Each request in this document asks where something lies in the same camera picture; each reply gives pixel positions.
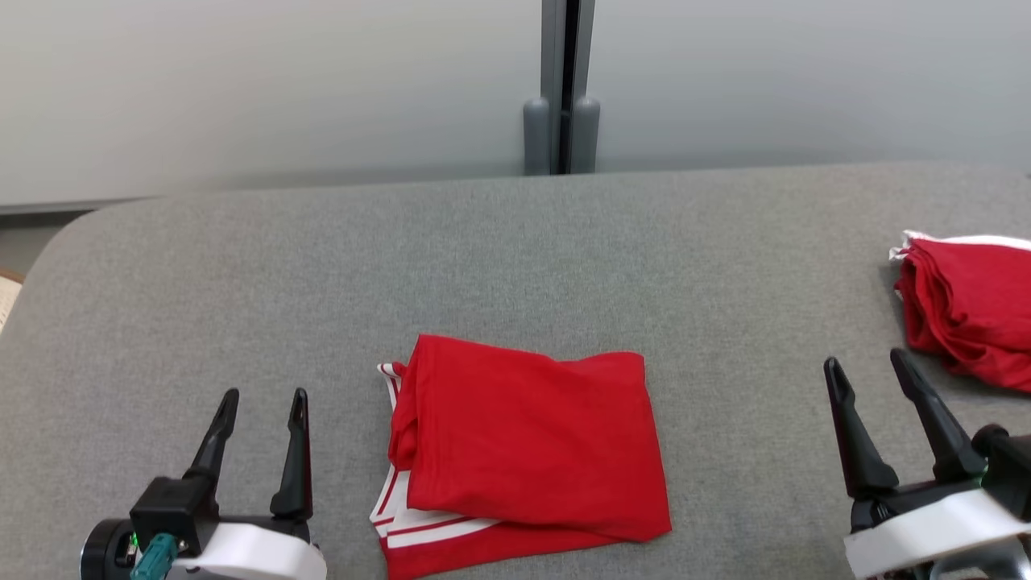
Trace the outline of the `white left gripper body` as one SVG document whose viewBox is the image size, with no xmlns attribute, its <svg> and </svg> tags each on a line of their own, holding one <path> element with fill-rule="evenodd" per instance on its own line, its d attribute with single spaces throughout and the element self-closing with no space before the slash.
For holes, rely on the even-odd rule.
<svg viewBox="0 0 1031 580">
<path fill-rule="evenodd" d="M 310 514 L 298 517 L 203 516 L 195 557 L 178 557 L 172 579 L 325 579 Z"/>
</svg>

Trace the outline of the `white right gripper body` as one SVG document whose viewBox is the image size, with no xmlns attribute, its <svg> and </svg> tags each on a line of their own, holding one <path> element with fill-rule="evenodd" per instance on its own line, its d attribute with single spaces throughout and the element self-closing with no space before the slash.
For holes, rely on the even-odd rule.
<svg viewBox="0 0 1031 580">
<path fill-rule="evenodd" d="M 854 499 L 846 559 L 857 579 L 939 579 L 965 569 L 1029 577 L 1029 480 L 928 482 Z"/>
</svg>

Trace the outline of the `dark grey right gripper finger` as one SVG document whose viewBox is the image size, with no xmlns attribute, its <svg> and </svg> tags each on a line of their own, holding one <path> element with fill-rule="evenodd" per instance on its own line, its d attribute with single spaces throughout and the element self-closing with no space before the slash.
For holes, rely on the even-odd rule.
<svg viewBox="0 0 1031 580">
<path fill-rule="evenodd" d="M 890 360 L 902 393 L 914 406 L 933 453 L 935 481 L 953 483 L 979 478 L 986 470 L 986 459 L 975 450 L 965 429 L 951 414 L 913 357 L 901 348 L 894 348 Z"/>
<path fill-rule="evenodd" d="M 852 499 L 864 499 L 894 491 L 899 485 L 899 478 L 895 470 L 883 460 L 855 410 L 855 393 L 839 360 L 835 356 L 826 359 L 822 371 L 847 494 Z"/>
</svg>

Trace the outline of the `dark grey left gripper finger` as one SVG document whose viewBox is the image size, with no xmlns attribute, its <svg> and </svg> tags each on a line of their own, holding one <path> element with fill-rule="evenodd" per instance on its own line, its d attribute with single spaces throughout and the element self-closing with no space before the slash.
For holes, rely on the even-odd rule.
<svg viewBox="0 0 1031 580">
<path fill-rule="evenodd" d="M 231 388 L 224 394 L 217 414 L 199 445 L 192 465 L 185 471 L 185 479 L 203 478 L 217 484 L 222 470 L 222 459 L 228 440 L 234 433 L 240 391 Z"/>
<path fill-rule="evenodd" d="M 294 393 L 287 427 L 290 441 L 270 512 L 274 519 L 307 522 L 313 517 L 312 437 L 308 396 L 303 388 Z"/>
</svg>

